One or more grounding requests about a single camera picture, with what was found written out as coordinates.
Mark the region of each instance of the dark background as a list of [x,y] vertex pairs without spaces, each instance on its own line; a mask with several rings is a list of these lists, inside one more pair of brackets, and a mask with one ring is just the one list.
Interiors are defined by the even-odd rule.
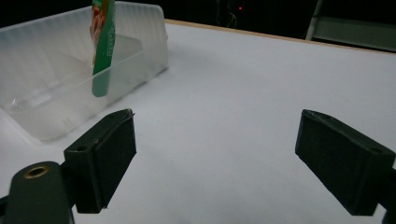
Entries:
[[[317,1],[136,0],[135,2],[160,5],[167,19],[304,38]],[[0,27],[86,7],[91,2],[91,0],[2,2]],[[396,24],[396,0],[325,0],[321,14],[336,18]],[[237,18],[237,23],[233,21],[232,15]]]

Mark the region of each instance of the green package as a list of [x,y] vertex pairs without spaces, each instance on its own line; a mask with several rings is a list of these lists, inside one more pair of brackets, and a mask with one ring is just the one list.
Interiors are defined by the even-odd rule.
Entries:
[[[90,27],[93,52],[93,75],[111,65],[115,43],[114,0],[92,0],[92,25]],[[100,97],[107,95],[110,74],[104,73],[92,80],[92,93]]]

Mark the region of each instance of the transparent plastic bin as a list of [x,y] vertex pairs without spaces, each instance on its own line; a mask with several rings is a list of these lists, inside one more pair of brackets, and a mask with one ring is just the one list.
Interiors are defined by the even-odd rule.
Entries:
[[[0,106],[34,138],[59,137],[166,68],[158,6],[116,2],[111,67],[92,75],[91,7],[0,29]],[[109,76],[108,93],[92,94]]]

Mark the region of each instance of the clear plastic container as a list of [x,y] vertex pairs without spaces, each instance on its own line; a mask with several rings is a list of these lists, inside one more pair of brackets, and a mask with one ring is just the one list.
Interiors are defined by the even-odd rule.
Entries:
[[[116,2],[111,67],[92,75],[91,7],[0,29],[0,106],[40,140],[59,137],[158,75],[167,34],[158,6]],[[108,93],[92,94],[109,76]]]

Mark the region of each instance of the white table surface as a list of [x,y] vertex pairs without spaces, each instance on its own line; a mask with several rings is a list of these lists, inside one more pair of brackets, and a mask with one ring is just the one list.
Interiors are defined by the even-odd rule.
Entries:
[[304,108],[396,148],[396,56],[166,25],[169,68],[56,141],[0,112],[0,196],[106,114],[135,112],[137,154],[109,209],[77,223],[380,223],[352,217],[294,153]]

